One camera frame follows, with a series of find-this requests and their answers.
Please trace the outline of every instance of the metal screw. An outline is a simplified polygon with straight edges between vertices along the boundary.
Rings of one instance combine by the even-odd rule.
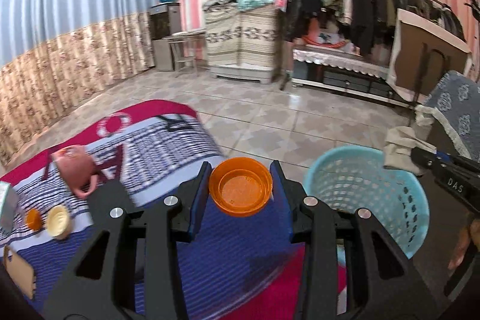
[[[305,197],[303,203],[307,206],[315,206],[318,204],[318,200],[315,197]]]
[[[176,205],[178,202],[178,198],[175,196],[168,196],[163,200],[163,203],[167,206],[173,206]]]
[[[114,218],[114,219],[120,217],[122,214],[123,214],[123,209],[122,208],[113,208],[110,211],[110,217]]]
[[[368,209],[359,209],[358,210],[358,215],[362,219],[369,219],[371,217],[371,211],[369,211]]]

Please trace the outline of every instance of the pink mug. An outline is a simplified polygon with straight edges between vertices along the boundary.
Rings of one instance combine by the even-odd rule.
[[[65,181],[70,191],[80,199],[86,199],[97,188],[98,175],[95,172],[95,162],[86,153],[85,146],[71,145],[52,153],[52,160],[57,165],[60,177]],[[90,182],[90,188],[81,190]]]

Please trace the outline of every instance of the hand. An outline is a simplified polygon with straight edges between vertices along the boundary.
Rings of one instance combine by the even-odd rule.
[[[448,264],[449,270],[455,270],[463,262],[470,240],[480,251],[480,220],[474,220],[471,226],[462,228],[460,231],[457,246],[455,247],[452,260]]]

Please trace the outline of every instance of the towel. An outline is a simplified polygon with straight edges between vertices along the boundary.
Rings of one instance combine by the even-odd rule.
[[[416,176],[423,174],[423,170],[417,167],[410,157],[412,149],[422,148],[431,153],[437,153],[434,145],[420,140],[415,131],[410,127],[396,127],[387,132],[383,148],[383,167],[393,170],[409,171]]]

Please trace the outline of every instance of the tiled floor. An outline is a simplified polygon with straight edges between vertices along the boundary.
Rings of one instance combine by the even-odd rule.
[[[406,124],[398,110],[309,88],[147,71],[105,91],[54,124],[10,165],[60,143],[103,116],[149,99],[188,104],[226,156],[282,162],[288,178],[302,182],[312,162],[346,143],[381,148],[389,127]]]

